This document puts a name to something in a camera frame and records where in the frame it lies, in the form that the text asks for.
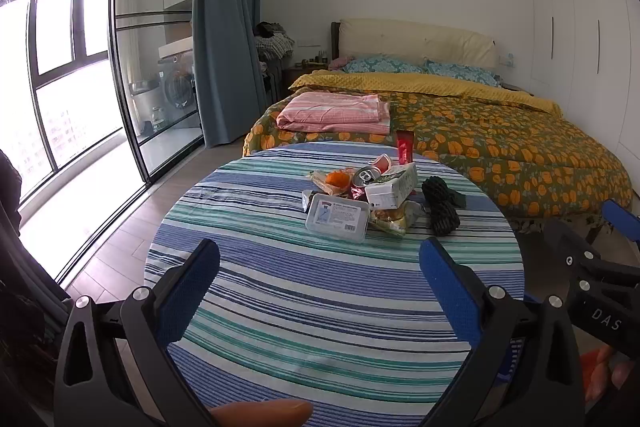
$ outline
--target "blue gripper pad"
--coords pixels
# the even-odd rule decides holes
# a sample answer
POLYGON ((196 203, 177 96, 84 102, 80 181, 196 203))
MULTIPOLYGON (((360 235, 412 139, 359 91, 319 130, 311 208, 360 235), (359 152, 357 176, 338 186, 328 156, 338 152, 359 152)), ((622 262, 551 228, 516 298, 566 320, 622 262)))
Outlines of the blue gripper pad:
POLYGON ((205 239, 156 284, 156 341, 162 349, 182 338, 219 269, 218 245, 205 239))
POLYGON ((420 269, 457 338, 475 348, 482 336, 480 309, 440 249, 449 257, 436 239, 424 240, 420 245, 420 269))
POLYGON ((640 219, 613 200, 602 204, 602 217, 630 241, 640 241, 640 219))

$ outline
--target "bedside table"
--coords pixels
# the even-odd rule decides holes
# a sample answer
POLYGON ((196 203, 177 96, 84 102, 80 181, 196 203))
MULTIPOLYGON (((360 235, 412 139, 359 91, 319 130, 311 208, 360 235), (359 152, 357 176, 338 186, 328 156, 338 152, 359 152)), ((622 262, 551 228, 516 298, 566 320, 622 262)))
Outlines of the bedside table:
POLYGON ((326 70, 327 67, 322 66, 308 66, 306 68, 287 68, 282 70, 282 87, 285 92, 289 92, 289 87, 303 74, 309 74, 312 71, 326 70))

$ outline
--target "bed headboard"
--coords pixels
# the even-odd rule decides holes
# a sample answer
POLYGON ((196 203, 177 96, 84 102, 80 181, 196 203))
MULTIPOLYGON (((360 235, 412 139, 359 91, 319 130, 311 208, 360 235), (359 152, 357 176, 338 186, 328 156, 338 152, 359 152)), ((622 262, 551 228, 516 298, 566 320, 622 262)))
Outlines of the bed headboard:
POLYGON ((421 66, 425 59, 495 70, 491 37, 469 30, 389 19, 343 19, 331 23, 332 58, 392 55, 421 66))

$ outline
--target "window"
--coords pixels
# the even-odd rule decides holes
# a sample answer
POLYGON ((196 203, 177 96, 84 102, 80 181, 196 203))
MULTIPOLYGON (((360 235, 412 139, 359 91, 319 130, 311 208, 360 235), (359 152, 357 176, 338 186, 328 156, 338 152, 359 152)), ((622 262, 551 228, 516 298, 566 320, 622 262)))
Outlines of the window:
POLYGON ((108 60, 41 87, 38 102, 58 165, 122 127, 108 60))
POLYGON ((0 63, 7 68, 0 76, 0 149, 22 176, 23 196, 51 173, 29 86, 28 10, 29 0, 0 6, 0 63))
POLYGON ((71 62, 71 0, 38 0, 36 56, 40 74, 71 62))
POLYGON ((108 0, 83 0, 82 7, 86 54, 105 52, 109 38, 108 0))
POLYGON ((22 199, 122 127, 108 61, 108 0, 0 4, 0 148, 22 199))

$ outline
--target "orange floral pattern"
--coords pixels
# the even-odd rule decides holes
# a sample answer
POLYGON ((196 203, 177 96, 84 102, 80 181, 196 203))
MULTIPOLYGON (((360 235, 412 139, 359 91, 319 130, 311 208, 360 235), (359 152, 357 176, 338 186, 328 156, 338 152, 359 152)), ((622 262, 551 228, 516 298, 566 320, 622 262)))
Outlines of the orange floral pattern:
POLYGON ((545 112, 472 98, 377 91, 380 100, 390 102, 389 136, 278 129, 275 119, 280 111, 294 96, 310 90, 303 87, 272 105, 246 136, 243 154, 305 141, 393 146, 393 132, 405 129, 415 133, 415 154, 464 174, 507 217, 596 214, 608 198, 624 207, 631 202, 631 182, 618 158, 575 125, 545 112))

